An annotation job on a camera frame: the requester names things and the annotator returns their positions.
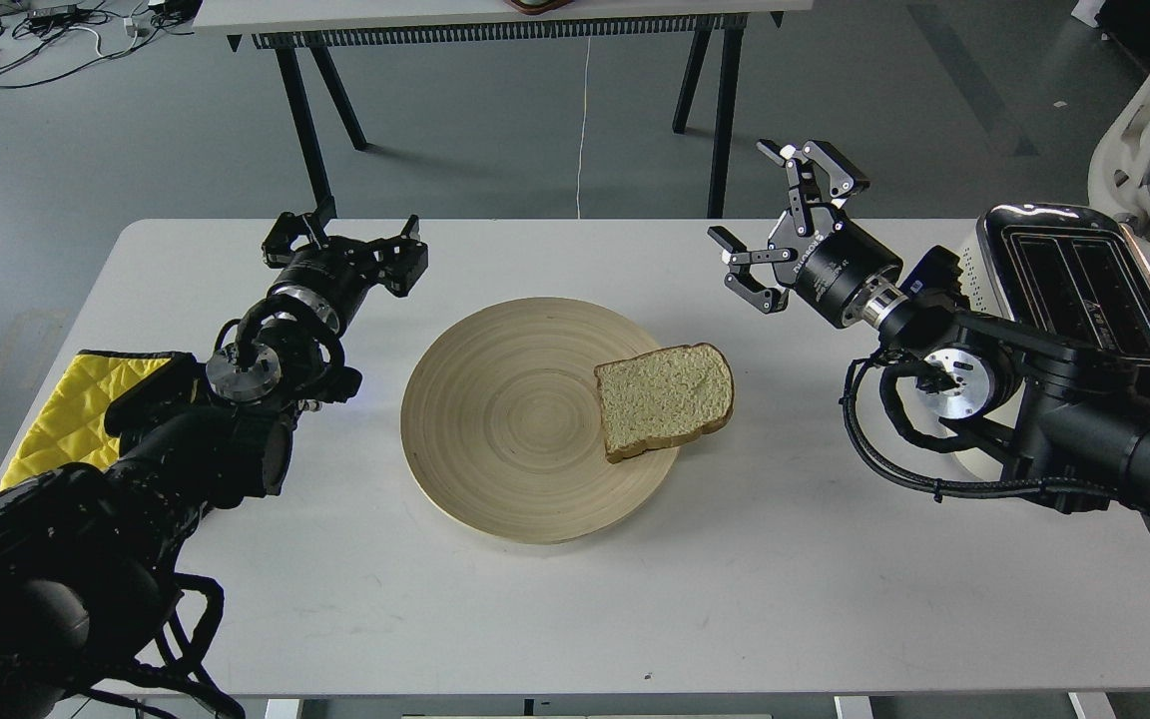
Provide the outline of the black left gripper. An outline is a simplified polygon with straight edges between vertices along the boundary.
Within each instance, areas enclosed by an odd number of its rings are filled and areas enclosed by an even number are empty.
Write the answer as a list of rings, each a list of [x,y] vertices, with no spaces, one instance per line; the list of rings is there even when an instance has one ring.
[[[262,260],[288,266],[270,286],[271,297],[291,297],[329,328],[346,329],[375,284],[397,299],[411,295],[428,268],[428,245],[419,215],[411,215],[394,237],[370,242],[327,237],[331,220],[332,208],[284,211],[262,242]]]

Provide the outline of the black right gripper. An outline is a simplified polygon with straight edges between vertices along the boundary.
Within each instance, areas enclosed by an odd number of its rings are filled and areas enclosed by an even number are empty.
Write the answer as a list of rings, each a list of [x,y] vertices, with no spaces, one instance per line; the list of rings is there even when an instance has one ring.
[[[785,169],[787,209],[770,232],[770,246],[750,251],[723,225],[708,236],[722,248],[724,286],[759,313],[785,309],[790,290],[837,329],[856,324],[862,313],[862,292],[871,278],[894,282],[903,262],[843,211],[852,196],[871,188],[871,179],[830,141],[802,146],[768,140],[757,147],[773,165]],[[756,265],[772,265],[775,286],[753,274]]]

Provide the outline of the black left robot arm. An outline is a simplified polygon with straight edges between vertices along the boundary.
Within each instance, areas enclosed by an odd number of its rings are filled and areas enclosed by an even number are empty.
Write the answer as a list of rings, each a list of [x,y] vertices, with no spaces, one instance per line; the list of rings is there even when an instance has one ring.
[[[206,362],[169,355],[116,397],[109,467],[67,461],[0,492],[0,718],[45,718],[76,695],[163,716],[103,681],[244,716],[204,668],[223,587],[179,572],[181,550],[210,510],[282,491],[302,413],[363,380],[342,337],[366,293],[402,299],[428,263],[417,217],[368,242],[325,232],[332,217],[332,201],[279,215],[262,243],[279,273],[268,295]]]

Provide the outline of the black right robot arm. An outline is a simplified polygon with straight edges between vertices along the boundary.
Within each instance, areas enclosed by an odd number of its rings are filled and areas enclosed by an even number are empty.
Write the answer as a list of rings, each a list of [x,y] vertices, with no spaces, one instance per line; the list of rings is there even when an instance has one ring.
[[[1150,517],[1150,268],[1121,223],[1066,204],[977,217],[977,252],[908,271],[848,217],[868,179],[831,143],[757,143],[785,173],[767,248],[721,225],[724,284],[764,314],[793,296],[876,332],[846,369],[843,424],[894,485]]]

